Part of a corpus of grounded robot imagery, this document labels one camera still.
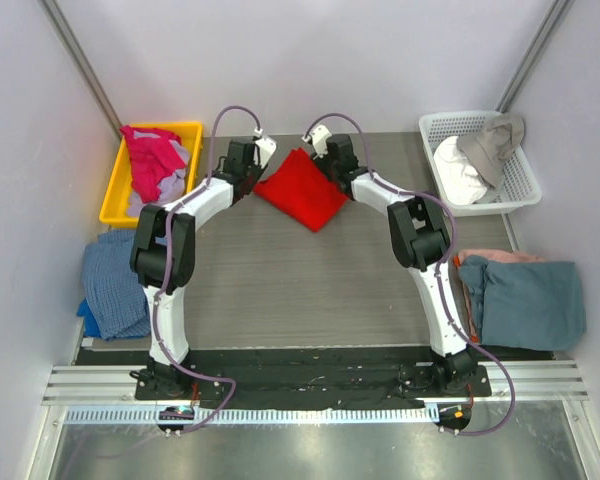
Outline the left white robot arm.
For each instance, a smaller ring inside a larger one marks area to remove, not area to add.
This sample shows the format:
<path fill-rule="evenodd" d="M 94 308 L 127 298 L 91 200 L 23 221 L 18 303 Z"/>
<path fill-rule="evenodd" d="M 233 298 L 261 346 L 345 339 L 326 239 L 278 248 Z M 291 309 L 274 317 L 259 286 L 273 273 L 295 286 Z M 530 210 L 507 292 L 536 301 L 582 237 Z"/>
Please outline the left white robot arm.
<path fill-rule="evenodd" d="M 232 140 L 209 178 L 165 206 L 141 211 L 130 257 L 147 300 L 151 347 L 147 366 L 130 373 L 138 400 L 180 399 L 194 387 L 185 332 L 184 294 L 195 269 L 196 232 L 253 190 L 275 153 L 269 136 Z"/>

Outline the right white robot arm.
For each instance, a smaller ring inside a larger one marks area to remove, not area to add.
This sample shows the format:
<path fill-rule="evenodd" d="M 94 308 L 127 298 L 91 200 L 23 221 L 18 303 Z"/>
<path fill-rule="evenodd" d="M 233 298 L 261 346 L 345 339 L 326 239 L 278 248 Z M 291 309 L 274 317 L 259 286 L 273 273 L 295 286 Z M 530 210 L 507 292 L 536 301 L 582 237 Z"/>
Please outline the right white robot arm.
<path fill-rule="evenodd" d="M 449 279 L 451 239 L 440 203 L 429 194 L 402 190 L 361 166 L 347 134 L 320 127 L 304 141 L 313 148 L 315 166 L 341 193 L 386 216 L 394 257 L 413 278 L 424 308 L 433 386 L 445 395 L 457 393 L 476 373 L 477 361 L 457 319 Z"/>

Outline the red t shirt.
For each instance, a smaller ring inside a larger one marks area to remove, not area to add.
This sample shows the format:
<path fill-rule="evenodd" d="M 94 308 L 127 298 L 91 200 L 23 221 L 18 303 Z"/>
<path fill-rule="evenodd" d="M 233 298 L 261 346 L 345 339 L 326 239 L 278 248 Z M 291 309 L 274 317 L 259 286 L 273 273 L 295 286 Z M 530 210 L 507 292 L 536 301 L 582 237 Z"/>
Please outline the red t shirt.
<path fill-rule="evenodd" d="M 259 181 L 254 193 L 312 232 L 320 231 L 348 201 L 300 148 Z"/>

